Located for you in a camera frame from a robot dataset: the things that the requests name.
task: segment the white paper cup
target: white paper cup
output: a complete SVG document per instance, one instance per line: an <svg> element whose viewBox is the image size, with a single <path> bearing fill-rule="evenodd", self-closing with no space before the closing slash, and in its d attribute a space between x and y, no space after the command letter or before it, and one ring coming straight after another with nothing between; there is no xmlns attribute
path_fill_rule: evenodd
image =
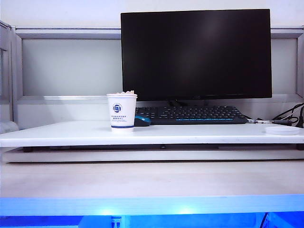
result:
<svg viewBox="0 0 304 228"><path fill-rule="evenodd" d="M111 129L113 132L131 132L134 128L136 94L107 94Z"/></svg>

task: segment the blue mouse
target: blue mouse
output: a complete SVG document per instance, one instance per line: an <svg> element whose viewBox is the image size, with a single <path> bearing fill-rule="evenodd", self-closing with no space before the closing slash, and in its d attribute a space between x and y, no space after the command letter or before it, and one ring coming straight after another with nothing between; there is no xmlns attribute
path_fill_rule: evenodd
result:
<svg viewBox="0 0 304 228"><path fill-rule="evenodd" d="M134 119L134 127L147 127L150 126L151 119L149 117L146 117L144 115L135 115Z"/></svg>

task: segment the black monitor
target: black monitor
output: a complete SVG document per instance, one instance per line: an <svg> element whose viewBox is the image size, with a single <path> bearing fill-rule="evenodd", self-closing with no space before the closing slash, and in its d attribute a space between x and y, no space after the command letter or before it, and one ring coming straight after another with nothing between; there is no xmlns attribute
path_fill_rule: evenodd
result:
<svg viewBox="0 0 304 228"><path fill-rule="evenodd" d="M272 96L268 9L122 13L121 28L139 101Z"/></svg>

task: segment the white desk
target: white desk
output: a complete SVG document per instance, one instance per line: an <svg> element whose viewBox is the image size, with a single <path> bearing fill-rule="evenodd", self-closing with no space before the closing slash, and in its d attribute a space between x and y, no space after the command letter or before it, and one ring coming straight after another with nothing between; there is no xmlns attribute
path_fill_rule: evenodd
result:
<svg viewBox="0 0 304 228"><path fill-rule="evenodd" d="M267 135L264 132L266 125L262 124L152 126L136 128L128 135L111 133L107 124L52 124L3 134L0 142L1 146L134 143L275 143L278 146L280 143L302 143L304 139L303 131L294 136ZM289 149L282 151L302 153ZM303 211L303 173L302 160L3 162L0 215Z"/></svg>

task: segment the black keyboard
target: black keyboard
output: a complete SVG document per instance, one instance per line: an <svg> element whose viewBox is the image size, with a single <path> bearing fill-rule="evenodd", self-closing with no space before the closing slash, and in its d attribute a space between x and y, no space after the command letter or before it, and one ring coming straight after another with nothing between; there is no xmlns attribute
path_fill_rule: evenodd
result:
<svg viewBox="0 0 304 228"><path fill-rule="evenodd" d="M234 106L137 107L135 114L151 124L245 124L247 118Z"/></svg>

